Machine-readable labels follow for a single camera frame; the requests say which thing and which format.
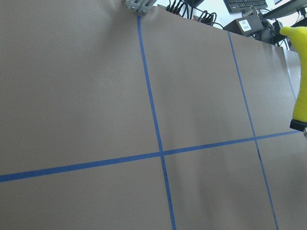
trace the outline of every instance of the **sticker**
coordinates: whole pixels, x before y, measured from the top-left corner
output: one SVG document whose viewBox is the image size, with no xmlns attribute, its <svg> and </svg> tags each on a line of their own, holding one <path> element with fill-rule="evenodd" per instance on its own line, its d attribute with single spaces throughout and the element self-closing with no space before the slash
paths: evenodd
<svg viewBox="0 0 307 230">
<path fill-rule="evenodd" d="M 251 27 L 247 20 L 239 21 L 239 23 L 244 32 L 251 30 Z"/>
</svg>

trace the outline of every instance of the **black keyboard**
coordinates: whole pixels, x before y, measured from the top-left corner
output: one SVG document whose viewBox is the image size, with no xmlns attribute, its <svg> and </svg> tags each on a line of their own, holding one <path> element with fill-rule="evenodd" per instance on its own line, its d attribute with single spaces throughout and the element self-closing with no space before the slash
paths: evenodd
<svg viewBox="0 0 307 230">
<path fill-rule="evenodd" d="M 256 9 L 268 7 L 265 0 L 224 0 L 224 2 L 230 13 L 242 12 L 250 9 L 251 6 L 256 7 Z"/>
</svg>

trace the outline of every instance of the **yellow foam cover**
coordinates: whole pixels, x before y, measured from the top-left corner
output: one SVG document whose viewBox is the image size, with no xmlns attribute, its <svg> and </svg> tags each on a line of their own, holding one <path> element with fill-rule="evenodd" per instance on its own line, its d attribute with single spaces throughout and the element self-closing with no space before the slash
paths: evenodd
<svg viewBox="0 0 307 230">
<path fill-rule="evenodd" d="M 280 33 L 289 37 L 301 60 L 301 83 L 293 110 L 293 119 L 307 122 L 307 27 L 284 27 Z"/>
</svg>

